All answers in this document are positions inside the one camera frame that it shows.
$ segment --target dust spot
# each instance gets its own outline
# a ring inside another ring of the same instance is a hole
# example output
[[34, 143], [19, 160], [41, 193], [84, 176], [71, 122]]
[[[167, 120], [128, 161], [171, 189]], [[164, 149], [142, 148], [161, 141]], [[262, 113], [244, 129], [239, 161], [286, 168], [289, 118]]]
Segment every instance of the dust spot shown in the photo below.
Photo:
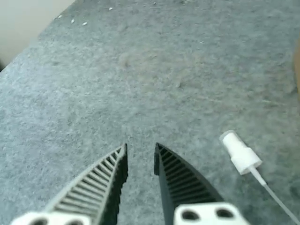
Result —
[[0, 121], [3, 120], [6, 116], [6, 113], [4, 110], [0, 110]]
[[182, 87], [191, 83], [191, 77], [198, 76], [204, 64], [197, 53], [183, 53], [176, 50], [139, 48], [123, 53], [119, 66], [130, 69], [128, 79], [142, 82], [144, 88], [153, 89], [158, 85]]
[[135, 15], [135, 14], [138, 14], [140, 11], [137, 9], [137, 8], [132, 8], [132, 9], [130, 9], [130, 13], [132, 14], [132, 15]]
[[295, 187], [294, 185], [291, 185], [290, 192], [291, 192], [292, 197], [300, 199], [300, 188], [299, 187]]
[[118, 30], [119, 33], [122, 33], [124, 31], [126, 31], [127, 28], [128, 28], [127, 23], [123, 23], [123, 24], [121, 24], [121, 25], [118, 26], [117, 30]]
[[122, 68], [128, 68], [129, 67], [129, 54], [123, 53], [119, 57], [119, 66]]

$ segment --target floor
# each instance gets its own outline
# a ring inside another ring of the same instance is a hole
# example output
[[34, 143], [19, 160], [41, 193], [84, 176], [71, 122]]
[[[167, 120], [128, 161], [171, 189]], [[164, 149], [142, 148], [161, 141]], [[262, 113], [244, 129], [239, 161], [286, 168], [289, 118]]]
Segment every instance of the floor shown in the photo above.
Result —
[[164, 224], [160, 142], [251, 224], [291, 225], [218, 139], [234, 129], [300, 216], [299, 11], [297, 0], [77, 0], [0, 74], [0, 224], [42, 210], [124, 142], [119, 224]]

